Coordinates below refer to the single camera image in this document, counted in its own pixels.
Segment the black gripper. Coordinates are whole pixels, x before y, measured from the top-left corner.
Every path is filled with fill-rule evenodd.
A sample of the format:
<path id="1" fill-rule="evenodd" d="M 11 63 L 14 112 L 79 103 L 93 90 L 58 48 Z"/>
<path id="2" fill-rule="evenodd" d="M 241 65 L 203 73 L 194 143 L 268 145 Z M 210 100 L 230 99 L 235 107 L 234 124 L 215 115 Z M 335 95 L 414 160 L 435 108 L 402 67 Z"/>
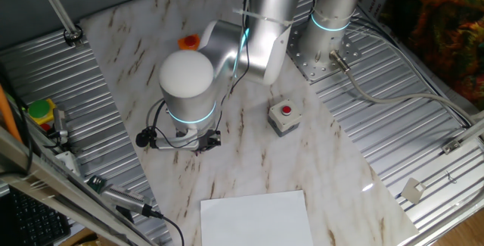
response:
<path id="1" fill-rule="evenodd" d="M 218 130 L 208 130 L 205 135 L 199 138 L 198 151 L 208 151 L 222 144 L 221 133 Z"/>

